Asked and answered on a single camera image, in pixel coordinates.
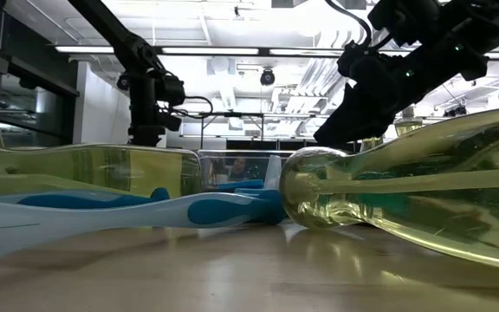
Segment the person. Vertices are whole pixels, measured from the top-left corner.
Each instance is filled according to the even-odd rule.
[[[234,160],[234,165],[230,169],[229,180],[230,181],[242,181],[247,179],[246,177],[246,159],[243,157],[238,157]]]

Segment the window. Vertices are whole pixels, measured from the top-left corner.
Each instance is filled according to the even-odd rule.
[[[37,87],[14,75],[4,75],[1,83],[0,116],[28,124],[34,128],[64,135],[69,120],[61,96]]]

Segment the wall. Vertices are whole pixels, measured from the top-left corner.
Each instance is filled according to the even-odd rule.
[[[94,74],[89,63],[79,62],[74,143],[126,144],[130,127],[130,100]]]

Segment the yellow liquid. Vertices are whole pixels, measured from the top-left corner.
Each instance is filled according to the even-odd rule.
[[[382,144],[382,138],[363,139],[361,143],[361,151],[368,151]]]
[[[88,189],[149,197],[165,187],[177,198],[200,192],[200,170],[198,156],[189,151],[113,145],[0,149],[0,195]]]
[[[396,134],[400,137],[406,133],[409,133],[411,131],[417,130],[420,127],[423,126],[423,123],[418,123],[418,122],[402,122],[398,125],[396,125]]]
[[[309,228],[367,222],[499,267],[499,110],[423,127],[354,156],[300,150],[282,170],[281,193],[288,215]]]

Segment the ceiling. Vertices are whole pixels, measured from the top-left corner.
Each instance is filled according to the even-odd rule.
[[[294,8],[274,8],[274,0],[104,0],[133,32],[149,43],[165,46],[244,46],[339,48],[359,41],[363,31],[352,19],[329,8],[323,0],[307,0]],[[238,7],[239,16],[234,7]],[[367,10],[353,10],[366,17]],[[107,45],[67,0],[13,0],[6,11],[60,45]],[[109,83],[123,68],[113,56],[83,55]],[[345,81],[335,60],[274,57],[161,56],[168,70],[185,81],[186,93],[213,99],[216,111],[329,114],[341,102]],[[225,71],[216,63],[228,63]],[[262,87],[263,68],[272,68],[276,81]],[[487,95],[499,90],[499,62],[489,64],[487,77],[476,83],[456,77],[428,94],[416,108],[424,116],[442,115],[446,107],[465,103],[471,111],[485,109]],[[297,95],[312,95],[307,98]],[[189,109],[198,110],[198,105]],[[269,129],[280,123],[272,120]],[[297,122],[296,127],[306,126]]]

